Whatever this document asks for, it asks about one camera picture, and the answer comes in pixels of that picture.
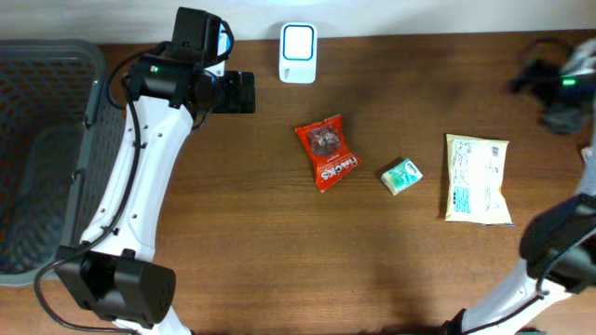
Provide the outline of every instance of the black object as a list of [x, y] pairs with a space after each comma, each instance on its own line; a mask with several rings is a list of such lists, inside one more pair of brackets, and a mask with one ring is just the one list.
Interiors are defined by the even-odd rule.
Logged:
[[577, 81], [576, 85], [566, 87], [560, 69], [544, 60], [533, 60], [509, 82], [509, 90], [520, 93], [530, 87], [530, 92], [545, 105], [541, 124], [555, 134], [577, 133], [591, 116], [596, 78], [575, 76], [572, 79]]
[[[230, 41], [218, 53], [220, 25]], [[199, 114], [254, 113], [254, 74], [226, 71], [217, 77], [205, 68], [227, 60], [234, 35], [227, 22], [203, 10], [180, 7], [166, 58], [143, 55], [129, 72], [130, 90], [136, 101], [141, 95], [169, 101], [169, 107], [184, 105], [196, 120]]]
[[132, 98], [155, 97], [169, 107], [186, 109], [196, 118], [200, 112], [249, 114], [255, 112], [254, 74], [226, 71], [217, 77], [197, 63], [141, 56], [130, 70]]
[[[70, 257], [75, 248], [60, 247], [57, 257]], [[101, 320], [122, 319], [152, 328], [161, 322], [176, 289], [176, 274], [165, 267], [122, 256], [90, 251], [56, 269], [56, 274], [82, 309]]]
[[112, 82], [114, 81], [115, 76], [120, 72], [120, 70], [122, 70], [122, 68], [124, 68], [125, 65], [127, 65], [128, 63], [130, 63], [133, 60], [138, 59], [140, 56], [143, 55], [154, 55], [154, 56], [159, 56], [161, 55], [165, 50], [166, 50], [166, 46], [168, 44], [170, 44], [171, 42], [168, 41], [164, 41], [161, 42], [159, 44], [157, 44], [155, 47], [137, 52], [135, 54], [132, 54], [128, 57], [126, 57], [124, 60], [122, 60], [113, 70], [112, 73], [110, 74], [110, 76], [108, 77], [108, 80], [106, 82], [105, 85], [105, 96], [108, 100], [108, 103], [116, 108], [119, 109], [121, 111], [126, 111], [127, 106], [126, 105], [119, 105], [114, 101], [114, 98], [112, 97]]
[[575, 294], [595, 286], [596, 198], [579, 194], [536, 217], [521, 239], [520, 254], [538, 285], [546, 278]]
[[166, 57], [209, 67], [217, 62], [222, 19], [204, 10], [180, 7]]

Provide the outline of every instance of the white device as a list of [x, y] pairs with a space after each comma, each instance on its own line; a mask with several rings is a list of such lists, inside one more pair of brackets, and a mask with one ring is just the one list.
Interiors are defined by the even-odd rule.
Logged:
[[279, 79], [284, 83], [310, 84], [317, 77], [317, 28], [291, 22], [281, 27]]

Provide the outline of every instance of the green led light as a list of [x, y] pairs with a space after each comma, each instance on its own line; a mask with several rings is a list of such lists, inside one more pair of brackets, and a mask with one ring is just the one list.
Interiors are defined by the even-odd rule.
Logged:
[[563, 79], [562, 80], [562, 85], [563, 86], [573, 86], [577, 83], [577, 81], [575, 79]]

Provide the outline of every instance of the white snack bag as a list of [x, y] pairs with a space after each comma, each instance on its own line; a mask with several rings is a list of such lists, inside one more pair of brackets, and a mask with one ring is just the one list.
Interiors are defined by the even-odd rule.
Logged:
[[508, 141], [447, 135], [446, 221], [512, 225], [501, 194]]

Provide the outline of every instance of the blue label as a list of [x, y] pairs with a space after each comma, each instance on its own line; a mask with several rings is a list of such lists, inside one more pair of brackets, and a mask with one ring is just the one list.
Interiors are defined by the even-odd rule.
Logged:
[[471, 212], [469, 208], [469, 189], [466, 187], [455, 186], [454, 191], [454, 207], [457, 213]]

